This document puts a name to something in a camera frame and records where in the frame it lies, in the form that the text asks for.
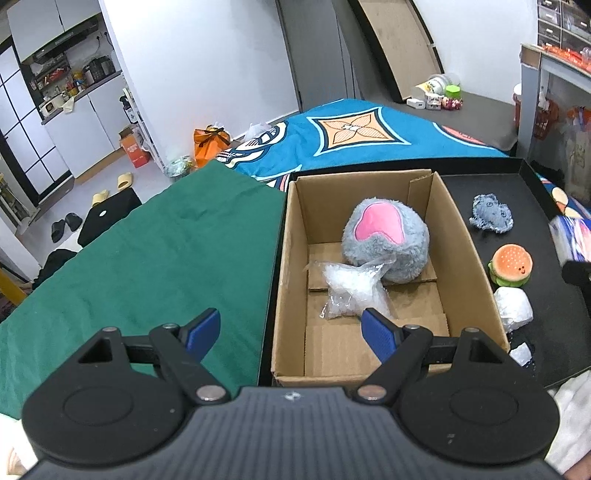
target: drawer unit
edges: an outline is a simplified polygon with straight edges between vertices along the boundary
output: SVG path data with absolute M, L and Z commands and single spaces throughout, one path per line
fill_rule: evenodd
M 562 7 L 562 28 L 579 37 L 591 40 L 589 17 L 580 9 L 564 4 Z
M 550 10 L 560 11 L 560 0 L 538 0 L 538 5 Z
M 550 8 L 538 6 L 538 17 L 545 22 L 553 23 L 554 25 L 560 26 L 560 10 L 552 10 Z
M 581 51 L 585 47 L 589 47 L 589 46 L 590 46 L 589 43 L 586 42 L 585 40 L 582 40 L 581 38 L 576 37 L 575 35 L 571 35 L 566 30 L 563 30 L 563 32 L 562 32 L 562 48 L 564 48 L 564 49 L 570 48 L 571 50 L 581 53 Z
M 538 45 L 540 47 L 558 47 L 560 48 L 560 42 L 549 37 L 545 37 L 543 35 L 538 35 Z
M 560 43 L 560 27 L 554 24 L 538 20 L 538 34 L 548 38 L 552 38 L 553 40 Z

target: white crumpled paper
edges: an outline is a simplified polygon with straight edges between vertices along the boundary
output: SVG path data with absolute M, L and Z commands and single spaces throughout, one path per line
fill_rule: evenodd
M 495 301 L 505 333 L 517 330 L 534 319 L 530 301 L 520 288 L 499 287 L 495 292 Z

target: bed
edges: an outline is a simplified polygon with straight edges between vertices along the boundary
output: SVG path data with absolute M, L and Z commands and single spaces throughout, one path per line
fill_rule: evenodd
M 222 334 L 204 365 L 233 393 L 257 384 L 289 175 L 431 157 L 506 155 L 361 100 L 314 108 L 223 152 L 82 249 L 0 324 L 0 413 L 19 418 L 26 397 L 100 328 L 143 335 L 208 307 L 220 310 Z

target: green cloth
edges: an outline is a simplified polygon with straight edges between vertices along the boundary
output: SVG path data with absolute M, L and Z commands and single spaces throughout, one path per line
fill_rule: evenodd
M 0 412 L 99 329 L 146 335 L 204 309 L 222 316 L 203 365 L 233 393 L 256 385 L 285 194 L 217 161 L 103 233 L 0 324 Z

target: gray plush toy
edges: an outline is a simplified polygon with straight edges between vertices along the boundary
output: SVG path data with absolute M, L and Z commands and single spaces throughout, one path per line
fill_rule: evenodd
M 476 195 L 472 203 L 470 224 L 480 230 L 505 233 L 513 228 L 513 216 L 505 203 L 499 203 L 494 193 Z
M 429 230 L 412 208 L 395 200 L 361 202 L 343 232 L 343 256 L 356 267 L 393 259 L 384 275 L 394 283 L 417 278 L 427 265 Z

